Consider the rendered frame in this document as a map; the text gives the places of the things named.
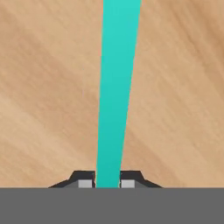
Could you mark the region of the teal spatula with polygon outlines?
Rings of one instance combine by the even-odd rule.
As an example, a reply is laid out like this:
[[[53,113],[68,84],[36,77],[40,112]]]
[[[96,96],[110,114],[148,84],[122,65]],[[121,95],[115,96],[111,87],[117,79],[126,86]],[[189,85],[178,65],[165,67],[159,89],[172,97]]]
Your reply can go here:
[[[117,188],[141,0],[103,0],[96,186]]]

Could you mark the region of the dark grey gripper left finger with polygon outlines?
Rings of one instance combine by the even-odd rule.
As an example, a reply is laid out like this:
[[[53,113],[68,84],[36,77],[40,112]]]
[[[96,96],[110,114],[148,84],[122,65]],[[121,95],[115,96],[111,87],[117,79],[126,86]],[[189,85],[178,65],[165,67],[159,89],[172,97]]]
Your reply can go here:
[[[52,188],[95,188],[95,171],[74,171],[71,176]]]

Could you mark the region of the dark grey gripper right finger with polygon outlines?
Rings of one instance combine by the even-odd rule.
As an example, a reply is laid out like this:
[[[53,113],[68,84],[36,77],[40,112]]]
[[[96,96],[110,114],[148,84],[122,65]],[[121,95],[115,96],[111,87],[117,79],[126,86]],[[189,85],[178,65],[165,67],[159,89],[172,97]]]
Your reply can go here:
[[[120,187],[121,188],[160,188],[148,179],[145,179],[140,171],[121,171],[120,174]]]

